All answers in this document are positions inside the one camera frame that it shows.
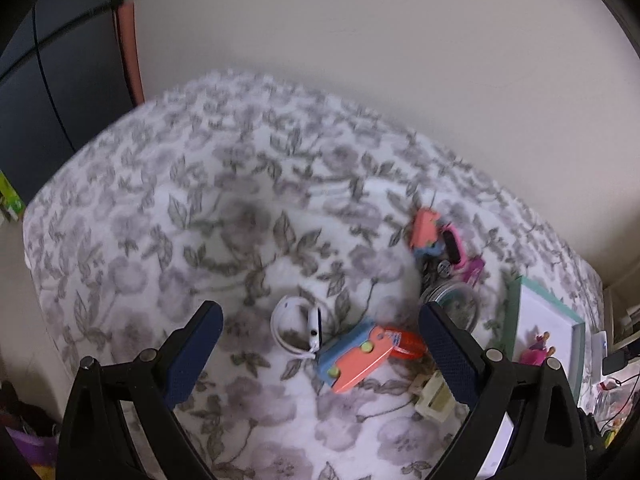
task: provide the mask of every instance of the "blue gripper pad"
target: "blue gripper pad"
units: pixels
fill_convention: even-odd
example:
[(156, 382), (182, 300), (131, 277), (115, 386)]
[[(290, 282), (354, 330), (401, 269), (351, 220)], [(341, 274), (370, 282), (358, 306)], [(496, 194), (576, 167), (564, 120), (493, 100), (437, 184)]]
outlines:
[(430, 303), (420, 308), (418, 326), (420, 335), (454, 398), (472, 410), (478, 402), (478, 375), (453, 335), (434, 314)]
[(222, 334), (224, 317), (219, 304), (205, 301), (200, 308), (208, 310), (193, 328), (166, 372), (164, 403), (170, 410), (189, 398), (200, 372)]

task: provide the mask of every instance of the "pink figurine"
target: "pink figurine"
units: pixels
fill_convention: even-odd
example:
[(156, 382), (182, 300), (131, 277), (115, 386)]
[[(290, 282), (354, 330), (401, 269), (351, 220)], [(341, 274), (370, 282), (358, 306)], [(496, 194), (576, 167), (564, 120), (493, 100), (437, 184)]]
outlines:
[(540, 366), (547, 357), (555, 354), (555, 346), (551, 346), (549, 350), (546, 349), (546, 342), (550, 337), (551, 334), (549, 332), (537, 335), (536, 342), (520, 355), (520, 362), (524, 365)]

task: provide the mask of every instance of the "white wall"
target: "white wall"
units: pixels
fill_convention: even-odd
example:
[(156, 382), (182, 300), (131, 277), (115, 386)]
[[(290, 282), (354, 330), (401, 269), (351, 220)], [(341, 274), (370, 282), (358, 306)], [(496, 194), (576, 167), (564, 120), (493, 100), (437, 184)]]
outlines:
[(147, 96), (215, 68), (377, 107), (611, 280), (640, 255), (640, 60), (600, 0), (134, 0)]

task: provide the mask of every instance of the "floral bedspread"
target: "floral bedspread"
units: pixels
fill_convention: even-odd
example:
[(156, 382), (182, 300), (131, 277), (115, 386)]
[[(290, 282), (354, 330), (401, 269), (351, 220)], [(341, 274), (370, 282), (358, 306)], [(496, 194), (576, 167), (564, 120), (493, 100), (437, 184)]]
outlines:
[[(365, 314), (415, 327), (419, 275), (404, 240), (431, 203), (486, 261), (473, 330), (483, 347), (500, 340), (519, 274), (602, 328), (596, 272), (486, 174), (370, 108), (251, 73), (214, 72), (110, 126), (28, 206), (24, 241), (71, 372), (86, 354), (110, 364), (160, 346), (204, 299), (223, 307), (223, 336), (176, 409), (219, 478), (425, 478), (466, 415), (415, 415), (407, 386), (433, 362), (389, 360), (336, 395), (312, 362), (274, 346), (268, 322), (293, 294), (320, 307), (325, 339)], [(304, 317), (287, 337), (300, 338)]]

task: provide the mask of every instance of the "pink toy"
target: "pink toy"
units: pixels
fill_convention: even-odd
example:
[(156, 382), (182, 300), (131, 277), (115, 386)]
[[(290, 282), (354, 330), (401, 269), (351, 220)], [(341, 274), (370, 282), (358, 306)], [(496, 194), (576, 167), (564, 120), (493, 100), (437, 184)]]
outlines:
[(546, 342), (551, 337), (549, 332), (536, 336), (536, 342), (533, 343), (520, 355), (520, 362), (524, 365), (540, 366), (547, 357), (551, 357), (556, 353), (556, 347), (551, 346), (546, 349)]
[(447, 248), (447, 259), (453, 264), (454, 270), (463, 269), (468, 260), (460, 235), (453, 224), (447, 224), (442, 228), (442, 239)]
[(471, 286), (476, 286), (482, 269), (484, 269), (484, 260), (480, 256), (474, 256), (466, 264), (462, 273), (462, 281)]

